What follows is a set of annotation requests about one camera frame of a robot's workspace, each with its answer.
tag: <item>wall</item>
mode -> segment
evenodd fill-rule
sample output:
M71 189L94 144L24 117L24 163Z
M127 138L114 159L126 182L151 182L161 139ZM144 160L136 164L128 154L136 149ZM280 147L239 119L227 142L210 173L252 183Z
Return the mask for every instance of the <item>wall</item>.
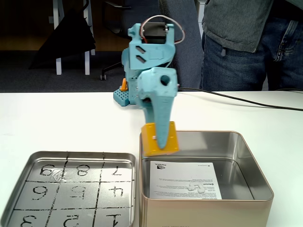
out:
M129 41L102 26L102 1L91 0L96 50L122 51ZM64 12L82 4L82 0L63 0ZM109 14L118 17L118 11ZM0 0L0 50L38 50L53 31L48 19L52 15L52 0Z

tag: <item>open tin box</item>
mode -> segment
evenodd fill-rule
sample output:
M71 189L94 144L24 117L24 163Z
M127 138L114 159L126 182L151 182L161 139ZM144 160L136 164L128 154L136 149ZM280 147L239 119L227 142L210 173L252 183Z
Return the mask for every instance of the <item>open tin box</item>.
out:
M243 137L232 131L178 131L179 152L144 157L140 142L141 227L265 227L274 193ZM151 161L211 162L221 200L150 199Z
M34 153L15 185L0 226L132 226L135 164L135 157L126 153Z

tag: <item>orange part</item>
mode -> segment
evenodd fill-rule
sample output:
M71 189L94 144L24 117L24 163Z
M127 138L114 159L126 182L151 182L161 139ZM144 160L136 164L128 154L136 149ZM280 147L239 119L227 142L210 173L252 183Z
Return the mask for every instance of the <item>orange part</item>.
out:
M120 87L120 91L127 91L127 90L128 90L127 82L126 82L126 78L124 78L122 81L122 86Z
M141 128L141 139L143 144L143 155L146 157L155 155L169 155L179 151L176 126L174 122L169 123L169 135L166 146L160 149L156 140L155 123L147 123Z

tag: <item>white table leg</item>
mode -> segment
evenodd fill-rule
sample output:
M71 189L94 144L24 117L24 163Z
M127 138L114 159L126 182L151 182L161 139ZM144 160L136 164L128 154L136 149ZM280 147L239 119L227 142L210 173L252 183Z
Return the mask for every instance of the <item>white table leg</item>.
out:
M85 75L89 75L89 51L85 52Z
M53 0L53 26L56 29L59 25L58 0ZM62 74L61 58L56 59L57 75Z
M59 6L59 14L60 14L59 21L61 22L64 18L64 9L63 9L62 0L58 1L58 6Z
M88 7L83 12L84 18L86 18L86 22L89 24L89 10ZM89 51L85 52L85 75L89 75Z
M94 30L93 30L93 18L92 18L92 14L91 14L91 5L90 5L90 1L89 1L89 6L87 7L89 10L89 21L88 21L88 25L90 26L90 31L94 36ZM91 50L91 55L95 55L95 49Z

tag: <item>instruction leaflet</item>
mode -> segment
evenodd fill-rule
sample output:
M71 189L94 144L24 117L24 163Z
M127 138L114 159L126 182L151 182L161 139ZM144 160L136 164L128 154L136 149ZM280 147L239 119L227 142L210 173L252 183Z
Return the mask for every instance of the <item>instruction leaflet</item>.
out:
M191 182L202 185L205 192L199 193L198 186L189 191ZM221 200L213 163L151 161L150 198Z

